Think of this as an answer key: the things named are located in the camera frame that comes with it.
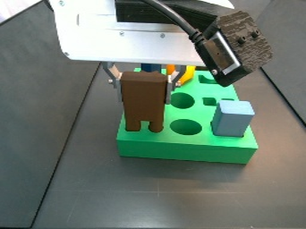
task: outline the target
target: green shape sorter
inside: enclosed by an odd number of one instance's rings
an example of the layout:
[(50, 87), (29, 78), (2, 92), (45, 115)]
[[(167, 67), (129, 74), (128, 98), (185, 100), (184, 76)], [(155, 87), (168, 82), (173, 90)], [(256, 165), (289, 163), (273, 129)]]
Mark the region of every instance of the green shape sorter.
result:
[(249, 126), (241, 138), (215, 136), (209, 122), (220, 99), (239, 100), (233, 87), (216, 84), (209, 72), (196, 71), (193, 79), (175, 89), (164, 107), (164, 129), (125, 131), (121, 116), (117, 146), (124, 157), (148, 157), (245, 164), (257, 146)]

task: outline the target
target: orange object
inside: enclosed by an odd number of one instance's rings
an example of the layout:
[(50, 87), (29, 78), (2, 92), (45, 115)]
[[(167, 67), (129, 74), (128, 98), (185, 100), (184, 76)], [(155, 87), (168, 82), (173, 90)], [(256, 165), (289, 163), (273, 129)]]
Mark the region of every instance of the orange object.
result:
[(171, 75), (175, 71), (175, 65), (173, 64), (168, 64), (165, 66), (165, 72), (167, 72), (167, 75)]
[[(196, 70), (196, 66), (187, 66), (187, 71), (179, 79), (180, 85), (183, 85), (188, 80), (191, 80), (193, 78), (195, 70)], [(175, 65), (168, 64), (165, 66), (167, 75), (171, 75), (173, 73), (173, 71), (175, 71)]]

